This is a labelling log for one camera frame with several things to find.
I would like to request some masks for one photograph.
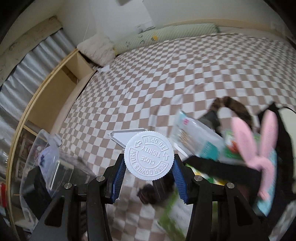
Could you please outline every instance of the fluffy pillow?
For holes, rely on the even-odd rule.
[[[95,34],[77,45],[77,49],[100,66],[106,66],[115,59],[113,43],[104,34]]]

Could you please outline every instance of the bed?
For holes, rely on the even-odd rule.
[[[168,137],[178,109],[199,118],[223,96],[240,101],[252,115],[272,101],[294,110],[295,56],[280,40],[225,33],[126,52],[110,69],[99,70],[76,100],[60,131],[62,148],[102,175],[123,151],[110,140],[113,130],[143,127]],[[229,109],[220,110],[223,128],[231,116]],[[157,225],[162,208],[142,205],[136,196],[145,183],[127,170],[119,200],[107,205],[113,240],[169,240]]]

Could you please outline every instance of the clear plastic box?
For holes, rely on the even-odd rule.
[[[95,178],[95,174],[85,163],[59,148],[61,143],[58,135],[50,135],[41,130],[27,158],[20,185],[20,202],[25,219],[31,224],[31,231],[34,230],[38,220],[29,209],[22,193],[27,175],[32,168],[40,166],[46,189],[51,197],[54,197],[59,188],[67,182],[81,185]]]

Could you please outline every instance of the bunny ear headband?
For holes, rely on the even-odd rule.
[[[268,159],[270,152],[275,148],[278,136],[278,123],[274,112],[267,110],[264,113],[261,127],[259,155],[249,126],[238,117],[231,119],[231,127],[239,153],[249,168],[262,171],[261,185],[258,196],[263,200],[269,198],[268,189],[274,178],[274,166]]]

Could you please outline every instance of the white bottle cap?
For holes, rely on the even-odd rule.
[[[164,135],[155,131],[143,131],[127,143],[124,161],[135,177],[153,181],[170,171],[174,162],[174,150]]]

